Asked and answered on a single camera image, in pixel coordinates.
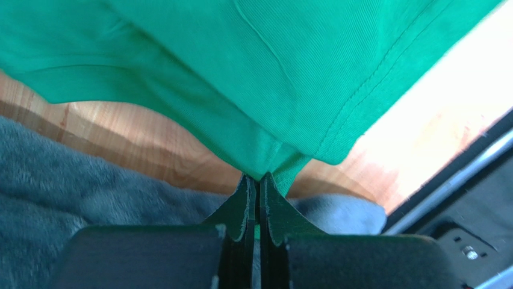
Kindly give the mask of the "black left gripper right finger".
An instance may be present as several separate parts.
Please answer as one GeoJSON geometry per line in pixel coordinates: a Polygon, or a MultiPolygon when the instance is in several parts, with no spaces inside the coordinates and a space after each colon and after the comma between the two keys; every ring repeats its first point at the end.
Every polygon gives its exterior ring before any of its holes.
{"type": "Polygon", "coordinates": [[[285,197],[271,173],[260,180],[261,287],[291,288],[287,238],[324,235],[285,197]]]}

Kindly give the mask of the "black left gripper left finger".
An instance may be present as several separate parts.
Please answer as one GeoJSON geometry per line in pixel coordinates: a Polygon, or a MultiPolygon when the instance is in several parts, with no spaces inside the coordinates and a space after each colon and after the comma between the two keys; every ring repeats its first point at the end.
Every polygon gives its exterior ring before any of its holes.
{"type": "Polygon", "coordinates": [[[219,288],[251,288],[256,225],[255,181],[242,175],[235,192],[204,223],[225,228],[219,288]]]}

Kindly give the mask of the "green t-shirt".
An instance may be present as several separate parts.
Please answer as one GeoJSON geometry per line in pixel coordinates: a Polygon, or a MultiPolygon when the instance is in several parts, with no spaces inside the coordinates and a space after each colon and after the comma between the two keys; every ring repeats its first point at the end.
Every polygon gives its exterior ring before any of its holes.
{"type": "Polygon", "coordinates": [[[497,1],[2,1],[1,69],[51,103],[127,102],[286,194],[339,164],[497,1]]]}

